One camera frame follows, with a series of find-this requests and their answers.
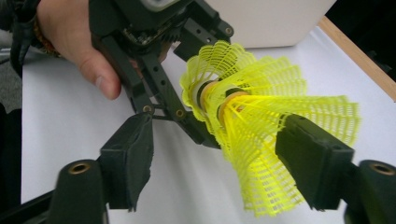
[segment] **black sleeve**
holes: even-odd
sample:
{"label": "black sleeve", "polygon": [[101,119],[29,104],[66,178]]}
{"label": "black sleeve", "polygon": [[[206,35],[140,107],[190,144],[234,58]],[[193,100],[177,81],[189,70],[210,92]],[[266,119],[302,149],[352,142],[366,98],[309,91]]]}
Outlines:
{"label": "black sleeve", "polygon": [[9,31],[12,24],[12,8],[8,0],[0,0],[0,29]]}

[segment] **white tabletop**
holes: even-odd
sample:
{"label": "white tabletop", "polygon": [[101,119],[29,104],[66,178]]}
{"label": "white tabletop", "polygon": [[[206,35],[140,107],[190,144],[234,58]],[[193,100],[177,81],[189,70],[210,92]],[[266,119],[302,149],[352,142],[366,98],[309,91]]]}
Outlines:
{"label": "white tabletop", "polygon": [[[396,164],[396,104],[318,27],[298,45],[250,49],[257,58],[287,56],[299,64],[310,95],[345,94],[361,108],[354,162]],[[185,63],[173,53],[163,66],[177,92]],[[125,96],[108,101],[63,59],[30,53],[23,71],[22,201],[52,190],[69,162],[97,159],[107,139],[133,114]],[[243,209],[236,172],[220,150],[195,145],[173,122],[155,120],[151,179],[136,213],[109,211],[110,223],[343,223],[339,210],[306,203],[277,217]]]}

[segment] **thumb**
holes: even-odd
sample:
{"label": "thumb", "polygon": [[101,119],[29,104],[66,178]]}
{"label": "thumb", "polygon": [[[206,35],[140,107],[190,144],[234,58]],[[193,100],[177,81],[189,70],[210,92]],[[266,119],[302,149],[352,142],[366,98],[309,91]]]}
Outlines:
{"label": "thumb", "polygon": [[90,49],[77,62],[81,74],[94,84],[110,100],[120,95],[120,79],[113,67],[96,49]]}

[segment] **yellow shuttlecock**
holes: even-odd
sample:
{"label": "yellow shuttlecock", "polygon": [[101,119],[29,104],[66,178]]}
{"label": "yellow shuttlecock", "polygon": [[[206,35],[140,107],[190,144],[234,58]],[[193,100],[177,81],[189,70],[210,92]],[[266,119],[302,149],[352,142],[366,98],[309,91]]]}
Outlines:
{"label": "yellow shuttlecock", "polygon": [[306,96],[300,69],[286,58],[255,57],[219,41],[187,62],[182,98],[219,142],[237,172],[245,208],[276,215],[303,200],[275,154],[287,115],[304,116],[346,144],[358,129],[357,104],[345,96]]}

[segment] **human hand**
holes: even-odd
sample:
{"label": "human hand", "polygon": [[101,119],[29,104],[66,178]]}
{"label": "human hand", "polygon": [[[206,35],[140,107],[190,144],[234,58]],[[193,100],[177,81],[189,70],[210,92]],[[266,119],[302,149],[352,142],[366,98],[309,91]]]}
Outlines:
{"label": "human hand", "polygon": [[[120,95],[120,80],[107,59],[92,46],[88,15],[89,0],[41,0],[37,21],[41,33],[81,74],[108,99]],[[160,61],[170,45],[164,45]],[[132,62],[138,70],[137,63]]]}

